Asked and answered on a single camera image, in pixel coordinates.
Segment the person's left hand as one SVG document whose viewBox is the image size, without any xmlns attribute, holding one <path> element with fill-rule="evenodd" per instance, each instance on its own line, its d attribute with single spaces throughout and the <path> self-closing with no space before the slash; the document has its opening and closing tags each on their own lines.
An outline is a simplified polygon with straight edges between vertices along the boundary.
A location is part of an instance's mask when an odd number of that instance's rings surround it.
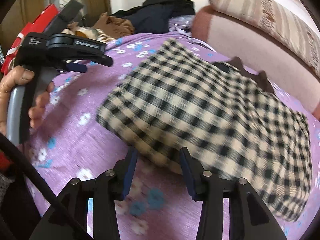
<svg viewBox="0 0 320 240">
<path fill-rule="evenodd" d="M 7 109 L 10 99 L 10 92 L 16 85 L 26 85 L 33 77 L 34 72 L 24 69 L 22 66 L 16 66 L 3 79 L 1 79 L 1 133 L 6 135 L 7 131 Z M 45 107 L 50 102 L 50 93 L 54 90 L 53 81 L 48 85 L 46 90 L 38 95 L 35 106 L 28 111 L 31 128 L 37 129 L 43 122 Z"/>
</svg>

